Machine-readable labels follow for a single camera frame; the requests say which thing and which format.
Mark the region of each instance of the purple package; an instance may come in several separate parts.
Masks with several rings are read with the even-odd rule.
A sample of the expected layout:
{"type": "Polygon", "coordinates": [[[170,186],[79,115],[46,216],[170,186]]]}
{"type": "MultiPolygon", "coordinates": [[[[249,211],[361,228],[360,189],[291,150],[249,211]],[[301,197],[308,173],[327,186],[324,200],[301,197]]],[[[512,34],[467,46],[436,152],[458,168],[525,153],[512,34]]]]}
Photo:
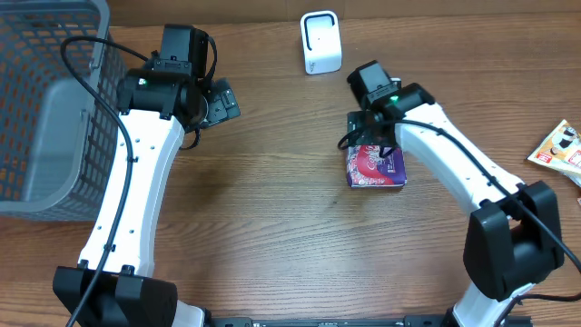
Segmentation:
{"type": "Polygon", "coordinates": [[[401,149],[387,158],[379,156],[378,145],[351,146],[347,154],[347,183],[353,188],[400,187],[406,184],[406,168],[401,149]]]}

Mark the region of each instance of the wooden table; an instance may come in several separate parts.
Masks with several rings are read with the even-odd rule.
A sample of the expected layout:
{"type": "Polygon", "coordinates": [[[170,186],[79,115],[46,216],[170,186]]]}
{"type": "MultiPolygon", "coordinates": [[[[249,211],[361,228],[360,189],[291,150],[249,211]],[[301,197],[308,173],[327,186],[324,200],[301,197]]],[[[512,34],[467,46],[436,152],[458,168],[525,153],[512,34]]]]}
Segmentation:
{"type": "MultiPolygon", "coordinates": [[[[315,76],[304,73],[297,23],[199,27],[218,44],[217,76],[229,77],[242,116],[204,131],[170,173],[154,276],[183,301],[215,316],[385,318],[442,313],[462,296],[467,217],[428,170],[407,156],[400,192],[346,184],[336,143],[358,107],[345,79],[372,59],[421,83],[498,164],[553,187],[564,238],[581,254],[579,189],[524,160],[561,119],[579,127],[581,14],[342,21],[343,66],[315,76]]],[[[113,36],[149,54],[162,28],[113,36]]],[[[54,268],[75,265],[91,229],[0,220],[0,323],[66,322],[54,268]]],[[[580,280],[567,262],[536,291],[570,294],[580,280]]],[[[538,326],[581,320],[576,303],[515,312],[538,326]]]]}

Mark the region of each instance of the white box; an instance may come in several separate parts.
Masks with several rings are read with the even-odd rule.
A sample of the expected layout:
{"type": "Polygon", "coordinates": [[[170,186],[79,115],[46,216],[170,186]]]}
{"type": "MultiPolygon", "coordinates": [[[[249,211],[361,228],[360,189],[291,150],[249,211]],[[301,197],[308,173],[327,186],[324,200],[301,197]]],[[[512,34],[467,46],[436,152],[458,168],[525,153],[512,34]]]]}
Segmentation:
{"type": "Polygon", "coordinates": [[[332,11],[305,14],[300,19],[302,49],[307,74],[335,72],[341,68],[339,19],[332,11]]]}

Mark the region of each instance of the snack package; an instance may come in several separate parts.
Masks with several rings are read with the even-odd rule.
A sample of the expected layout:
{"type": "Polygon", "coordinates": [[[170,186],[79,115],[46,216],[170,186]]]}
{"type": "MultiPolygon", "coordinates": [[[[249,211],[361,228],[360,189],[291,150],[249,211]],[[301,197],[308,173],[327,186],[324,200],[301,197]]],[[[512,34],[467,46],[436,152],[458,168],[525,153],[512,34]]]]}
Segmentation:
{"type": "Polygon", "coordinates": [[[581,187],[581,134],[566,120],[543,140],[528,160],[563,173],[581,187]]]}
{"type": "Polygon", "coordinates": [[[386,158],[379,156],[379,145],[351,146],[347,153],[347,183],[353,188],[401,187],[406,184],[406,169],[401,149],[386,158]]]}

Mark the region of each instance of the mesh basket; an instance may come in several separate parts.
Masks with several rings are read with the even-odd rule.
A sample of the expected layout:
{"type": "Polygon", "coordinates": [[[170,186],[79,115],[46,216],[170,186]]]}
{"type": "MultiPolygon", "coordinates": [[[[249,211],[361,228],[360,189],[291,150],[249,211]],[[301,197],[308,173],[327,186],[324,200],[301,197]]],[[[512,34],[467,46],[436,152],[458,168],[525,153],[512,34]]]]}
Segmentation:
{"type": "MultiPolygon", "coordinates": [[[[104,1],[0,3],[0,214],[95,220],[111,172],[117,126],[72,78],[60,43],[109,38],[104,1]]],[[[119,52],[78,42],[74,68],[114,108],[125,72],[119,52]]]]}

